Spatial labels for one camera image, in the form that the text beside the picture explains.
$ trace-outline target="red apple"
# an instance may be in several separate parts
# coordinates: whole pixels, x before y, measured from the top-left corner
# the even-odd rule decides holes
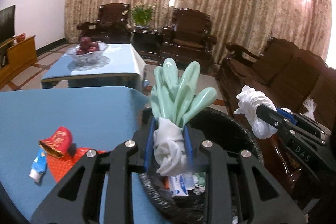
[[[88,48],[87,52],[96,52],[98,50],[99,49],[97,47],[90,47],[90,48]]]
[[[83,51],[83,50],[81,50],[81,49],[79,49],[78,51],[77,51],[77,54],[78,55],[83,55],[85,53],[85,51]]]
[[[90,47],[91,38],[90,37],[82,37],[79,44],[81,49],[88,49]]]
[[[99,48],[99,44],[98,44],[98,42],[91,42],[91,43],[90,43],[90,47],[96,47],[96,48]]]

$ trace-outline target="tv stand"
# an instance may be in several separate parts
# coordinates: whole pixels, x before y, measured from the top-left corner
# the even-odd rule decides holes
[[[1,47],[13,43],[16,38],[11,38]],[[0,68],[0,89],[9,81],[18,76],[25,69],[37,62],[35,36],[14,44],[7,49],[7,64]]]

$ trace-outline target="blue gripper pad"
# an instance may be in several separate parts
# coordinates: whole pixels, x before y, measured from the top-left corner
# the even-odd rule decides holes
[[[294,119],[294,116],[292,115],[292,114],[290,114],[290,113],[288,113],[287,111],[285,111],[285,110],[283,110],[283,109],[281,109],[281,108],[279,108],[279,107],[275,107],[275,109],[277,110],[277,112],[279,113],[279,114],[281,114],[284,118],[287,118],[288,120],[290,120],[290,122],[292,123],[292,124],[297,124],[297,120],[295,120]]]
[[[144,153],[144,164],[146,172],[148,171],[149,166],[151,165],[152,156],[153,156],[153,146],[154,146],[154,131],[156,129],[156,122],[154,117],[152,117],[151,126],[149,127],[149,134],[147,138],[147,143]]]
[[[185,154],[186,154],[187,160],[188,160],[188,166],[192,167],[193,166],[193,146],[192,146],[192,143],[191,143],[189,130],[188,130],[188,127],[186,125],[183,128],[182,134],[183,134],[183,139],[184,139]]]

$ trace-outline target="coffee table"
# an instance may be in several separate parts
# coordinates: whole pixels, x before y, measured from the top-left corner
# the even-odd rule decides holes
[[[131,27],[126,31],[130,36],[130,42],[133,47],[142,57],[158,59],[163,40],[161,28],[137,29]]]
[[[127,86],[142,91],[146,63],[131,44],[110,44],[99,62],[77,66],[64,54],[41,79],[43,89],[68,80],[71,88],[88,86]]]
[[[147,100],[123,86],[1,92],[0,222],[4,206],[15,223],[27,223],[56,185],[49,170],[38,185],[28,176],[39,150],[38,140],[63,125],[72,132],[77,147],[112,150],[139,129],[137,116]],[[135,173],[132,198],[134,224],[169,223],[150,203]],[[104,199],[99,223],[103,223],[103,203]]]

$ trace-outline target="potted plant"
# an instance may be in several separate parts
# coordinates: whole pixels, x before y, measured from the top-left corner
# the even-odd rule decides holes
[[[153,19],[154,5],[144,5],[136,3],[133,5],[131,15],[135,22],[135,27],[138,29],[147,29],[149,22]]]

